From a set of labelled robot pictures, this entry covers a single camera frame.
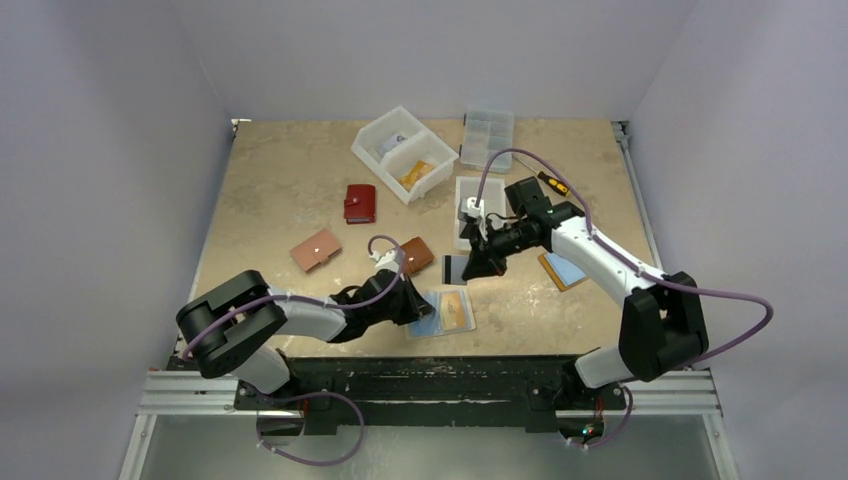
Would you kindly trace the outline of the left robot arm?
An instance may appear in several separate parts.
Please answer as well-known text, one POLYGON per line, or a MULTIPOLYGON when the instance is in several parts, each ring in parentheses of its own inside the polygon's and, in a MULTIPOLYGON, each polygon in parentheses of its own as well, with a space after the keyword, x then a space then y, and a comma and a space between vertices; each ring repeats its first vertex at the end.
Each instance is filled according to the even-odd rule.
POLYGON ((268 346, 272 337, 346 343, 378 323, 403 326, 434 310, 410 279, 390 269, 323 298, 274 291, 258 271, 246 270, 184 305, 176 324, 184 356, 203 377, 232 374, 284 409, 297 399, 298 382, 285 355, 268 346))

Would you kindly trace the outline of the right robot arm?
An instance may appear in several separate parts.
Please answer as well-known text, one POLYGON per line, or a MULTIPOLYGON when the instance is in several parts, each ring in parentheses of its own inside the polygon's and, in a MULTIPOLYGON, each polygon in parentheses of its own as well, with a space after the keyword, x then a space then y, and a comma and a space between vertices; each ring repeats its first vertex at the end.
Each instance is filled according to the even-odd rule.
POLYGON ((637 379, 648 382, 705 353, 709 347, 695 282, 667 275, 620 252, 588 215, 569 201, 554 204, 538 182, 526 178, 505 187, 512 215, 497 215, 469 197, 458 208, 471 252, 464 280, 502 276, 509 256, 542 247, 580 269, 621 308, 616 344, 578 356, 564 369, 561 392, 576 407, 596 399, 601 387, 637 379))

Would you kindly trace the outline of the silver credit card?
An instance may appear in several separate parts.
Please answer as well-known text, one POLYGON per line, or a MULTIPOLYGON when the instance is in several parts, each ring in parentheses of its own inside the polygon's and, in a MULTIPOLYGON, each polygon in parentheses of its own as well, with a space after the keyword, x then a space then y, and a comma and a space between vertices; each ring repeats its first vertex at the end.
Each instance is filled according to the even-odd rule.
POLYGON ((442 283, 465 286, 467 281, 463 279, 462 275, 467 262, 467 255, 444 255, 442 257, 442 283))

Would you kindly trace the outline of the tan card holder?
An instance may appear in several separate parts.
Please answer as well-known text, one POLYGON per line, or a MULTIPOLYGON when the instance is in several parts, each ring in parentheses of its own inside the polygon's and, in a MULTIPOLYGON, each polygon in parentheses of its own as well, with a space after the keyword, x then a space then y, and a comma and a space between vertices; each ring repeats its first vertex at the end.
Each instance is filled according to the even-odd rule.
POLYGON ((543 253, 538 260, 560 292, 565 292, 587 279, 580 268, 556 254, 543 253))

